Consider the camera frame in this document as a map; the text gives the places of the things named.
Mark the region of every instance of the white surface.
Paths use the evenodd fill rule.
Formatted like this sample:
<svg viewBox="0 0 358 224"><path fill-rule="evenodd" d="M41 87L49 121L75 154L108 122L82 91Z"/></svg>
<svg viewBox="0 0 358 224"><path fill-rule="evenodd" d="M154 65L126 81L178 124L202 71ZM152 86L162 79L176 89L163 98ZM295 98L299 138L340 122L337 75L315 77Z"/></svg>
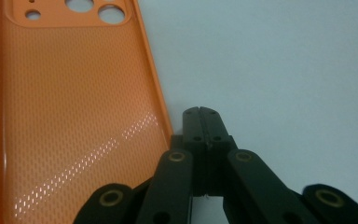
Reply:
<svg viewBox="0 0 358 224"><path fill-rule="evenodd" d="M358 1L140 2L177 133L208 106L290 189L358 202ZM227 223L221 200L196 200L193 223Z"/></svg>

